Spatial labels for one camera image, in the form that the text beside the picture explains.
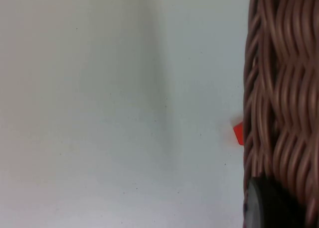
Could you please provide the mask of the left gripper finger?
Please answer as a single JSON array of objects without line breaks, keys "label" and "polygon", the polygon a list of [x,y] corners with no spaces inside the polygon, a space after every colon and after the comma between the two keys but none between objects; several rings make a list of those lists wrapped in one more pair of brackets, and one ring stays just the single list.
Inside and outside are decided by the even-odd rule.
[{"label": "left gripper finger", "polygon": [[305,209],[279,183],[251,178],[243,207],[245,228],[303,228]]}]

